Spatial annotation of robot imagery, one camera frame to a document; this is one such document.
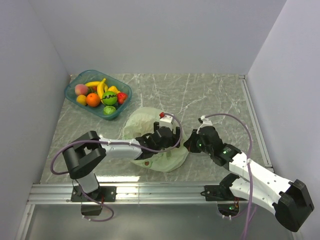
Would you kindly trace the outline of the yellow fruit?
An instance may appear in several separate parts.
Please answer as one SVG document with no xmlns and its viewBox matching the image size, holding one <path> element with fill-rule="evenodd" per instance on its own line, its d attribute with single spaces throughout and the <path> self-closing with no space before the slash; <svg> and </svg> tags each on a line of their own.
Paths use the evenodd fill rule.
<svg viewBox="0 0 320 240">
<path fill-rule="evenodd" d="M 97 85 L 97 94 L 99 96 L 100 99 L 102 99 L 103 94 L 105 93 L 105 90 L 108 89 L 108 86 L 106 84 L 106 78 L 103 78 L 102 81 L 100 81 Z"/>
</svg>

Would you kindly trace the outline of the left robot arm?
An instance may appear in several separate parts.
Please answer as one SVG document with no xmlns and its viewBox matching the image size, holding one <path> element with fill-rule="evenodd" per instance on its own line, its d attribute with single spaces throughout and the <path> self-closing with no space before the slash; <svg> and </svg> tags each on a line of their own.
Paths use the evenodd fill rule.
<svg viewBox="0 0 320 240">
<path fill-rule="evenodd" d="M 78 140 L 70 143 L 62 151 L 69 176 L 78 182 L 77 195 L 89 201 L 99 201 L 104 191 L 100 187 L 94 169 L 105 157 L 146 160 L 159 153 L 180 147 L 182 129 L 153 125 L 153 133 L 130 140 L 112 140 L 99 138 L 95 131 L 90 131 Z"/>
</svg>

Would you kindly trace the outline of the light green plastic bag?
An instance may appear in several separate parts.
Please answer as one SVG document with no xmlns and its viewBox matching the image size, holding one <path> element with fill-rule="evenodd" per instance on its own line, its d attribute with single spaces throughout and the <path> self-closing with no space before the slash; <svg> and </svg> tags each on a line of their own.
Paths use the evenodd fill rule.
<svg viewBox="0 0 320 240">
<path fill-rule="evenodd" d="M 138 108 L 127 119 L 122 130 L 122 138 L 129 140 L 152 133 L 154 122 L 159 120 L 161 112 L 162 110 L 153 107 Z M 131 162 L 145 169 L 168 173 L 179 168 L 185 162 L 188 154 L 186 148 L 179 147 L 165 153 L 157 153 L 148 159 L 132 160 Z"/>
</svg>

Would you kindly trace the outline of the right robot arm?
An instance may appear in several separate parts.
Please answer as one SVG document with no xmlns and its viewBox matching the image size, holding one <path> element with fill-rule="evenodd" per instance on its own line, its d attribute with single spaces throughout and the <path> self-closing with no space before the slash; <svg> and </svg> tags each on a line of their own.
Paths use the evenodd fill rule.
<svg viewBox="0 0 320 240">
<path fill-rule="evenodd" d="M 213 126 L 194 129 L 184 146 L 191 153 L 208 154 L 215 164 L 230 172 L 220 182 L 224 199 L 252 200 L 291 232 L 297 232 L 315 209 L 305 183 L 283 178 L 248 160 L 244 152 L 224 143 Z"/>
</svg>

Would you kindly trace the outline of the green apple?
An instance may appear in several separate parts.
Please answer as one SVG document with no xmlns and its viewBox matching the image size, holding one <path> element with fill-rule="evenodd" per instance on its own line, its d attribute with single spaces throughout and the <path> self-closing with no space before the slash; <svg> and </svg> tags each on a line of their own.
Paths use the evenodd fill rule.
<svg viewBox="0 0 320 240">
<path fill-rule="evenodd" d="M 101 101 L 103 104 L 112 106 L 118 101 L 118 96 L 115 92 L 113 91 L 106 91 L 102 97 Z"/>
</svg>

